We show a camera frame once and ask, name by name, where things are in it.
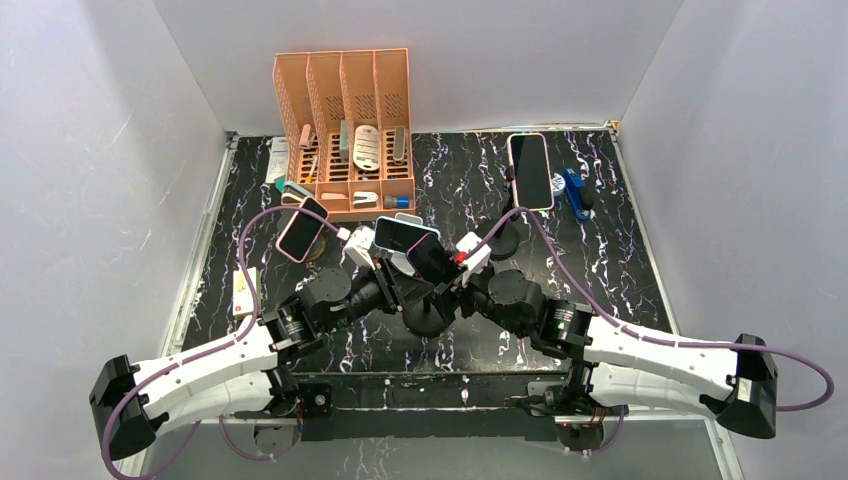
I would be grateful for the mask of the black round-base phone stand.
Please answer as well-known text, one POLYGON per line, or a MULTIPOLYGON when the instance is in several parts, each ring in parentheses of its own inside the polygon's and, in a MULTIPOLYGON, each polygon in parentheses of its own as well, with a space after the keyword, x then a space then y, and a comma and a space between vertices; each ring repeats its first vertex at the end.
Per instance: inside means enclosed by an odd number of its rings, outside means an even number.
POLYGON ((456 320, 458 307, 458 297, 453 287, 424 282, 405 295, 402 320, 414 335, 435 338, 456 320))

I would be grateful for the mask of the magenta-edged black smartphone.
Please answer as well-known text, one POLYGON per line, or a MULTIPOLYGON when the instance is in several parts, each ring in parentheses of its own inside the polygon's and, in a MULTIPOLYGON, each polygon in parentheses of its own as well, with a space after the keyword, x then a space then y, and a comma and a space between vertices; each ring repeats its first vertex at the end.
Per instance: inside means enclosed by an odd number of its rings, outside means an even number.
POLYGON ((450 284, 461 273, 459 265, 432 232, 407 250, 406 259, 423 280, 434 285, 450 284))

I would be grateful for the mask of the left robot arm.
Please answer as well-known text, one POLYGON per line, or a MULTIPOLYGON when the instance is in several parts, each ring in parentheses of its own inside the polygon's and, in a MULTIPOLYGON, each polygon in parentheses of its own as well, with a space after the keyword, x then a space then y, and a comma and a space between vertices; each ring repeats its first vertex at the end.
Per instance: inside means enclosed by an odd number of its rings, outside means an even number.
POLYGON ((161 434, 219 415, 290 414, 299 391, 284 372, 288 363, 375 310, 408 309, 430 289, 383 259, 356 276, 330 268, 231 335, 154 360, 108 360, 89 395, 103 458, 122 460, 161 434))

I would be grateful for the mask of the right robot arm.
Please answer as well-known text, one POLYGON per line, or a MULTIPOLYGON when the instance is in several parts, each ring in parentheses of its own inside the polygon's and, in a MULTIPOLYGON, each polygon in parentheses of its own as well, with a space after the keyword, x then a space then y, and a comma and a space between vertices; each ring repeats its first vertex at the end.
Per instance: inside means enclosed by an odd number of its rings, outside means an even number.
POLYGON ((533 349, 568 360, 568 382, 548 404, 577 414, 641 405, 694 413, 737 434, 776 435, 777 368, 765 341, 701 341, 627 322, 545 295, 518 270, 474 274, 433 295, 447 321, 479 314, 533 349))

